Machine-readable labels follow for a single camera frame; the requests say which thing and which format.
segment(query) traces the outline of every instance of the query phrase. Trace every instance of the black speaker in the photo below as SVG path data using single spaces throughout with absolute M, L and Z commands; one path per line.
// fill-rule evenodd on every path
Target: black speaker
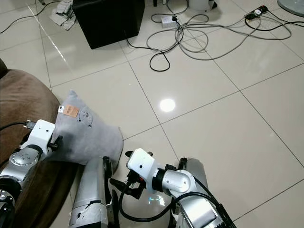
M 144 0 L 74 0 L 73 11 L 91 49 L 137 36 Z

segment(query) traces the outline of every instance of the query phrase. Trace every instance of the electrical cord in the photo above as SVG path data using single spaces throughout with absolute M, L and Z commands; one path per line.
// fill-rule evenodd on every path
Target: electrical cord
M 229 228 L 236 228 L 233 221 L 229 217 L 228 213 L 225 211 L 224 207 L 215 199 L 215 197 L 208 190 L 208 188 L 206 186 L 204 186 L 196 177 L 194 177 L 194 180 L 208 193 L 208 195 L 201 193 L 201 192 L 185 193 L 185 194 L 177 197 L 176 199 L 172 200 L 171 203 L 164 210 L 162 210 L 159 214 L 157 214 L 153 217 L 149 217 L 149 218 L 137 218 L 137 217 L 133 217 L 133 216 L 125 213 L 122 204 L 123 204 L 124 194 L 131 185 L 131 183 L 128 182 L 119 197 L 119 211 L 128 220 L 131 220 L 134 222 L 152 222 L 152 221 L 155 221 L 155 220 L 161 218 L 162 216 L 164 216 L 176 203 L 178 203 L 183 198 L 186 198 L 189 196 L 200 196 L 214 204 L 214 206 L 217 208 L 218 213 L 220 214 L 221 218 L 226 222 L 226 224 L 228 225 Z
M 297 25 L 297 26 L 300 26 L 300 27 L 303 27 L 304 28 L 304 26 L 303 25 L 298 25 L 297 23 L 304 23 L 304 21 L 287 21 L 287 20 L 284 20 L 284 19 L 281 19 L 281 18 L 279 18 L 277 15 L 275 15 L 274 13 L 272 13 L 272 12 L 270 12 L 270 11 L 268 11 L 271 15 L 273 15 L 274 17 L 276 17 L 277 19 L 279 19 L 279 20 L 281 20 L 281 21 L 284 21 L 285 23 L 281 23 L 281 25 L 278 25 L 278 26 L 276 26 L 276 27 L 274 27 L 274 28 L 270 28 L 270 29 L 260 29 L 260 28 L 258 28 L 258 29 L 256 29 L 257 31 L 272 31 L 272 30 L 275 30 L 275 29 L 277 29 L 277 28 L 279 28 L 279 27 L 282 27 L 283 25 L 287 25 L 287 24 L 294 24 L 294 25 Z M 245 19 L 245 24 L 249 27 L 249 28 L 251 28 L 251 29 L 255 29 L 254 27 L 252 27 L 251 25 L 249 25 L 248 24 L 248 22 L 247 22 L 247 19 Z
M 167 2 L 167 8 L 169 9 L 170 12 L 172 12 L 172 14 L 153 14 L 151 16 L 151 20 L 155 23 L 161 23 L 161 21 L 156 21 L 154 20 L 154 16 L 155 15 L 166 15 L 166 16 L 175 16 L 175 15 L 178 15 L 178 14 L 182 14 L 184 13 L 188 7 L 189 7 L 189 2 L 188 0 L 186 0 L 187 2 L 187 7 L 186 9 L 184 9 L 183 11 L 181 12 L 178 12 L 176 14 L 174 14 L 174 12 L 172 11 L 172 9 L 169 7 L 168 5 L 168 2 Z M 152 58 L 150 59 L 150 68 L 154 71 L 157 71 L 157 72 L 163 72 L 163 71 L 166 71 L 168 69 L 170 69 L 170 62 L 168 60 L 168 58 L 166 57 L 165 53 L 168 53 L 170 52 L 171 50 L 173 50 L 176 46 L 179 46 L 181 51 L 187 55 L 188 57 L 192 58 L 192 59 L 195 59 L 195 60 L 201 60 L 201 61 L 210 61 L 210 60 L 215 60 L 215 59 L 218 59 L 218 58 L 221 58 L 221 57 L 224 57 L 226 55 L 228 55 L 229 53 L 233 52 L 234 50 L 236 50 L 238 47 L 240 47 L 245 41 L 246 39 L 248 39 L 249 37 L 252 37 L 252 38 L 257 38 L 257 39 L 263 39 L 263 40 L 285 40 L 285 39 L 288 39 L 292 36 L 292 32 L 291 30 L 286 27 L 286 25 L 274 18 L 270 18 L 270 17 L 267 17 L 265 15 L 257 15 L 258 17 L 258 20 L 259 20 L 259 24 L 257 27 L 252 27 L 253 31 L 251 31 L 250 33 L 245 33 L 245 32 L 241 32 L 241 31 L 237 31 L 235 30 L 236 28 L 239 28 L 237 27 L 237 24 L 242 22 L 243 19 L 245 19 L 245 16 L 238 20 L 237 22 L 231 24 L 231 25 L 227 25 L 227 26 L 224 26 L 224 25 L 219 25 L 219 24 L 210 24 L 208 23 L 209 22 L 209 17 L 205 14 L 197 14 L 197 15 L 194 15 L 192 16 L 187 22 L 183 23 L 183 24 L 179 24 L 177 22 L 177 27 L 176 28 L 170 28 L 170 29 L 165 29 L 165 30 L 161 30 L 161 31 L 158 31 L 158 32 L 155 32 L 155 33 L 152 33 L 146 40 L 146 47 L 135 47 L 133 46 L 128 40 L 128 44 L 131 46 L 131 47 L 134 47 L 134 48 L 145 48 L 145 49 L 150 49 L 150 50 L 153 50 L 153 51 L 156 51 L 156 52 L 159 52 L 157 54 L 155 54 L 154 56 L 152 56 Z M 197 17 L 204 17 L 204 19 L 200 20 L 200 21 L 193 21 L 194 19 L 196 19 Z M 284 29 L 286 29 L 286 31 L 289 33 L 286 37 L 284 38 L 265 38 L 265 37 L 260 37 L 260 36 L 256 36 L 256 35 L 253 35 L 253 33 L 257 30 L 260 30 L 259 27 L 261 26 L 261 18 L 265 18 L 265 19 L 270 19 L 272 21 L 275 21 L 277 23 L 280 24 L 280 27 L 284 27 Z M 200 30 L 200 29 L 204 29 L 204 28 L 223 28 L 223 29 L 228 29 L 234 33 L 237 33 L 239 35 L 243 35 L 245 36 L 244 39 L 242 39 L 242 41 L 236 45 L 235 47 L 233 47 L 231 50 L 227 51 L 226 53 L 223 53 L 217 57 L 210 57 L 210 58 L 200 58 L 200 57 L 194 57 L 191 55 L 191 53 L 204 53 L 206 52 L 206 48 L 209 44 L 209 37 L 207 35 L 206 32 Z M 197 48 L 196 50 L 191 50 L 189 49 L 187 46 L 184 45 L 184 43 L 182 42 L 183 40 L 183 37 L 184 37 L 184 30 L 187 30 L 187 31 L 196 31 L 196 32 L 199 32 L 201 33 L 203 37 L 206 37 L 206 43 L 203 47 L 201 48 Z M 154 36 L 156 36 L 157 34 L 161 34 L 163 32 L 168 32 L 168 31 L 175 31 L 174 33 L 174 43 L 169 45 L 167 48 L 163 48 L 162 50 L 158 49 L 157 47 L 153 47 L 150 45 L 149 41 L 151 40 L 151 38 L 153 38 Z M 161 55 L 163 54 L 165 56 L 165 59 L 168 63 L 168 67 L 166 69 L 162 69 L 162 70 L 156 70 L 152 67 L 152 60 L 158 56 L 158 55 Z
M 14 125 L 18 125 L 18 124 L 26 125 L 27 123 L 28 123 L 28 122 L 13 122 L 13 123 L 10 123 L 10 124 L 5 125 L 5 126 L 3 126 L 3 127 L 0 127 L 0 131 L 2 131 L 2 130 L 5 129 L 5 128 L 14 126 Z
M 188 192 L 185 193 L 179 197 L 177 197 L 176 199 L 174 199 L 164 210 L 162 210 L 159 214 L 150 217 L 150 218 L 136 218 L 133 216 L 128 215 L 127 213 L 124 212 L 123 207 L 122 207 L 122 203 L 123 203 L 123 198 L 124 198 L 124 194 L 126 192 L 126 190 L 128 189 L 128 187 L 130 186 L 130 184 L 127 184 L 125 189 L 122 191 L 122 193 L 120 194 L 119 197 L 119 211 L 120 213 L 127 219 L 134 221 L 134 222 L 152 222 L 155 221 L 157 219 L 159 219 L 160 217 L 164 216 L 171 208 L 172 206 L 174 206 L 176 203 L 178 203 L 180 200 L 182 200 L 185 197 L 189 197 L 189 196 L 201 196 L 207 200 L 209 200 L 210 202 L 212 202 L 213 204 L 216 205 L 217 201 L 214 201 L 210 196 L 200 193 L 200 192 Z
M 6 27 L 6 29 L 4 29 L 3 31 L 1 31 L 0 32 L 0 34 L 2 34 L 3 32 L 5 32 L 6 30 L 8 30 L 11 26 L 12 26 L 12 24 L 14 24 L 16 21 L 18 21 L 18 20 L 21 20 L 21 19 L 24 19 L 24 18 L 31 18 L 31 17 L 35 17 L 35 16 L 38 16 L 49 4 L 52 4 L 52 3 L 59 3 L 59 1 L 53 1 L 53 2 L 50 2 L 50 3 L 48 3 L 48 4 L 46 4 L 43 8 L 42 8 L 42 10 L 39 12 L 39 13 L 37 13 L 37 14 L 35 14 L 35 15 L 32 15 L 32 16 L 26 16 L 26 17 L 22 17 L 22 18 L 18 18 L 18 19 L 16 19 L 16 20 L 14 20 L 12 23 L 10 23 L 10 25 L 9 26 L 7 26 Z

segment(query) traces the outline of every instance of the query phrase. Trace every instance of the gray cable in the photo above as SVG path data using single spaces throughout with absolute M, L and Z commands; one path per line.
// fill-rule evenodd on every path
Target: gray cable
M 252 31 L 252 32 L 250 32 L 237 46 L 235 46 L 234 48 L 232 48 L 230 51 L 228 51 L 228 52 L 226 52 L 226 53 L 224 53 L 224 54 L 222 54 L 222 55 L 220 55 L 220 56 L 217 56 L 217 57 L 212 57 L 212 58 L 197 58 L 197 57 L 193 57 L 193 56 L 190 56 L 187 52 L 185 52 L 185 50 L 184 50 L 184 46 L 180 43 L 179 44 L 179 46 L 180 46 L 180 48 L 181 48 L 181 50 L 183 51 L 183 53 L 185 54 L 185 55 L 187 55 L 187 56 L 189 56 L 189 57 L 191 57 L 191 58 L 193 58 L 193 59 L 196 59 L 196 60 L 203 60 L 203 61 L 209 61 L 209 60 L 215 60 L 215 59 L 218 59 L 218 58 L 222 58 L 222 57 L 224 57 L 224 56 L 226 56 L 226 55 L 228 55 L 229 53 L 231 53 L 231 52 L 233 52 L 234 50 L 236 50 L 239 46 L 241 46 L 244 42 L 245 42 L 245 40 L 250 36 L 250 35 L 252 35 L 259 27 L 260 27 L 260 25 L 261 25 L 261 20 L 259 20 L 259 25 Z
M 188 7 L 185 10 L 183 10 L 182 12 L 179 12 L 178 14 L 181 14 L 181 13 L 185 12 L 187 9 L 188 9 Z M 203 21 L 191 21 L 191 20 L 193 20 L 194 18 L 196 18 L 198 16 L 204 16 L 206 18 L 206 20 L 203 20 Z M 276 20 L 274 18 L 267 17 L 265 15 L 259 15 L 259 16 L 263 17 L 263 18 L 266 18 L 266 19 L 271 19 L 272 21 L 275 21 L 275 22 L 281 24 L 288 31 L 289 35 L 287 37 L 285 37 L 285 38 L 264 38 L 264 37 L 259 37 L 259 36 L 253 35 L 253 33 L 261 26 L 261 19 L 260 19 L 260 17 L 258 18 L 258 21 L 259 21 L 258 26 L 253 31 L 251 31 L 250 33 L 245 33 L 245 32 L 240 32 L 240 31 L 234 30 L 235 28 L 239 28 L 239 27 L 234 27 L 234 26 L 237 25 L 238 23 L 240 23 L 241 21 L 243 21 L 245 18 L 242 18 L 242 19 L 238 20 L 237 22 L 235 22 L 235 23 L 233 23 L 231 25 L 223 26 L 223 25 L 219 25 L 219 24 L 207 24 L 207 22 L 209 21 L 209 17 L 207 15 L 205 15 L 205 14 L 197 14 L 197 15 L 194 15 L 193 17 L 191 17 L 186 23 L 184 23 L 182 25 L 178 24 L 178 26 L 176 28 L 165 29 L 165 30 L 161 30 L 161 31 L 152 33 L 147 38 L 146 45 L 147 45 L 147 47 L 149 47 L 150 49 L 152 49 L 154 51 L 160 51 L 159 49 L 157 49 L 155 47 L 151 47 L 151 45 L 149 45 L 149 40 L 153 36 L 155 36 L 156 34 L 175 30 L 175 34 L 174 34 L 174 36 L 175 36 L 175 42 L 172 45 L 170 45 L 169 47 L 162 49 L 161 50 L 162 52 L 169 52 L 169 51 L 173 50 L 175 48 L 175 46 L 178 45 L 180 47 L 180 49 L 182 50 L 182 52 L 185 55 L 189 56 L 190 58 L 193 58 L 193 59 L 196 59 L 196 60 L 202 60 L 202 61 L 209 61 L 209 60 L 215 60 L 215 59 L 224 57 L 224 56 L 228 55 L 229 53 L 233 52 L 238 47 L 240 47 L 245 42 L 245 40 L 248 37 L 253 37 L 253 38 L 263 39 L 263 40 L 284 40 L 284 39 L 288 39 L 288 38 L 291 37 L 291 35 L 292 35 L 291 30 L 289 28 L 287 28 L 286 25 L 284 25 L 282 22 L 280 22 L 280 21 L 278 21 L 278 20 Z M 201 29 L 203 29 L 203 28 L 223 28 L 223 29 L 228 29 L 228 30 L 230 30 L 232 32 L 235 32 L 235 33 L 237 33 L 239 35 L 243 35 L 245 37 L 233 49 L 231 49 L 230 51 L 228 51 L 228 52 L 226 52 L 226 53 L 224 53 L 224 54 L 222 54 L 222 55 L 220 55 L 218 57 L 212 57 L 212 58 L 193 57 L 189 53 L 187 53 L 186 51 L 188 51 L 190 53 L 206 52 L 206 48 L 207 48 L 207 46 L 209 44 L 209 37 L 208 37 L 207 33 L 204 32 L 204 31 L 202 31 L 202 30 L 199 30 L 200 28 Z M 205 44 L 205 46 L 202 47 L 202 48 L 199 48 L 198 50 L 190 50 L 189 48 L 187 48 L 186 46 L 184 46 L 183 43 L 182 43 L 182 38 L 181 38 L 181 36 L 184 33 L 184 30 L 191 30 L 191 31 L 201 32 L 202 33 L 201 36 L 205 36 L 206 37 L 206 44 Z

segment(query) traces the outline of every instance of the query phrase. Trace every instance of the gray cushion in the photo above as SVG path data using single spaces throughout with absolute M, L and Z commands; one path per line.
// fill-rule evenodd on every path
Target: gray cushion
M 77 107 L 77 117 L 58 113 L 52 141 L 63 136 L 57 151 L 47 159 L 75 162 L 82 165 L 94 157 L 110 157 L 115 170 L 123 149 L 123 137 L 118 127 L 107 125 L 77 96 L 70 91 L 62 104 Z

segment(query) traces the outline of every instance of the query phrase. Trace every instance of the floor tile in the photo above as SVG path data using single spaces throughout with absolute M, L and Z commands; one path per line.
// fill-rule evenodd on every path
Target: floor tile
M 0 13 L 20 9 L 31 4 L 35 4 L 35 0 L 1 0 Z
M 245 27 L 239 30 L 252 31 Z M 207 51 L 212 57 L 227 53 L 245 37 L 223 28 L 208 35 Z M 256 31 L 254 35 L 275 38 L 269 32 Z M 252 37 L 247 38 L 236 50 L 215 61 L 239 89 L 279 74 L 303 62 L 281 41 Z
M 26 71 L 50 87 L 41 39 L 0 51 L 0 58 L 8 68 Z
M 68 194 L 64 205 L 62 206 L 56 219 L 50 226 L 50 228 L 68 228 L 68 223 L 70 220 L 70 212 L 72 211 L 73 203 L 71 201 L 71 196 Z
M 251 12 L 256 8 L 265 5 L 269 10 L 276 10 L 279 7 L 277 0 L 233 0 L 239 7 L 241 7 L 246 12 Z
M 163 124 L 180 157 L 204 164 L 232 219 L 304 178 L 304 169 L 240 93 Z
M 178 0 L 178 4 L 175 4 L 173 9 L 176 11 L 179 11 L 180 8 L 183 8 L 183 7 L 185 7 L 184 2 L 182 2 L 181 0 Z M 163 5 L 163 4 L 158 4 L 157 7 L 154 7 L 154 6 L 146 7 L 144 10 L 144 14 L 143 14 L 143 18 L 142 18 L 142 25 L 141 25 L 138 36 L 129 39 L 129 42 L 133 46 L 146 47 L 147 38 L 151 34 L 158 32 L 158 31 L 165 30 L 165 29 L 162 29 L 161 23 L 154 23 L 153 21 L 151 21 L 151 15 L 155 14 L 155 13 L 170 13 L 170 11 L 167 9 L 167 6 Z M 158 20 L 158 19 L 160 19 L 160 16 L 154 17 L 154 19 Z M 171 46 L 172 44 L 174 44 L 174 42 L 175 42 L 174 33 L 175 33 L 174 30 L 164 32 L 164 33 L 159 33 L 150 39 L 149 45 L 156 49 L 167 48 L 167 47 Z M 193 38 L 193 36 L 189 32 L 185 31 L 184 40 L 187 40 L 190 38 Z M 119 41 L 119 44 L 121 45 L 128 60 L 132 60 L 132 59 L 147 55 L 152 52 L 147 49 L 135 49 L 133 47 L 130 47 L 127 44 L 127 41 L 125 41 L 125 40 Z
M 186 43 L 198 45 L 194 39 Z M 213 61 L 191 59 L 179 47 L 166 56 L 171 68 L 162 73 L 150 69 L 151 55 L 130 62 L 161 123 L 237 90 Z M 167 62 L 159 56 L 152 65 L 164 69 Z
M 238 228 L 302 227 L 304 181 L 235 222 Z
M 223 26 L 232 25 L 237 21 L 239 21 L 240 19 L 242 19 L 243 16 L 245 15 L 245 12 L 231 0 L 217 0 L 216 3 L 218 4 L 218 7 L 206 13 L 206 15 L 209 17 L 209 21 L 207 22 L 207 24 L 219 24 Z M 180 15 L 179 18 L 183 23 L 186 23 L 191 17 L 199 13 L 202 12 L 188 9 L 184 14 Z M 198 16 L 192 19 L 191 21 L 205 21 L 205 20 L 206 17 Z M 219 28 L 201 28 L 199 30 L 209 33 L 217 29 Z M 197 32 L 197 31 L 190 30 L 190 33 L 194 37 L 202 35 L 201 32 Z
M 158 124 L 128 63 L 55 86 L 52 91 L 63 101 L 70 89 L 106 123 L 121 127 L 124 138 Z
M 20 17 L 31 16 L 36 13 L 36 6 L 23 7 L 0 14 L 0 31 Z M 11 27 L 0 35 L 0 50 L 14 45 L 40 38 L 39 26 L 35 18 L 26 18 L 12 24 Z
M 175 166 L 178 164 L 178 160 L 170 147 L 162 128 L 157 126 L 124 141 L 123 154 L 120 158 L 117 171 L 115 172 L 113 178 L 120 181 L 126 180 L 129 170 L 126 168 L 128 158 L 124 155 L 124 153 L 137 148 L 143 148 L 147 152 L 153 152 L 153 157 L 161 164 L 162 168 L 164 168 L 166 164 L 172 164 Z M 147 190 L 143 191 L 143 194 L 139 200 L 131 196 L 124 196 L 123 200 L 124 211 L 139 218 L 154 216 L 171 202 L 171 198 L 166 196 L 164 193 L 157 192 L 152 194 Z M 169 217 L 170 216 L 167 213 L 154 222 L 137 223 L 125 219 L 120 214 L 119 221 L 122 228 L 167 228 Z
M 118 43 L 92 50 L 80 27 L 44 37 L 43 45 L 52 86 L 127 61 Z
M 304 22 L 304 18 L 291 14 L 284 9 L 278 9 L 278 10 L 273 11 L 272 13 L 274 13 L 276 16 L 278 16 L 279 18 L 282 18 L 286 21 L 303 21 Z M 272 16 L 269 13 L 267 14 L 267 16 L 276 19 L 274 16 Z M 262 24 L 266 29 L 272 29 L 272 28 L 280 25 L 276 22 L 268 21 L 268 20 L 263 20 Z M 292 49 L 298 56 L 300 56 L 302 59 L 304 59 L 304 45 L 300 45 L 303 41 L 304 28 L 297 26 L 297 25 L 293 25 L 293 24 L 288 24 L 286 26 L 291 30 L 292 36 L 289 39 L 283 40 L 283 42 L 290 49 Z M 271 33 L 274 34 L 278 38 L 284 38 L 289 35 L 289 32 L 283 27 L 277 28 L 277 29 L 271 31 Z
M 243 91 L 304 165 L 304 65 Z

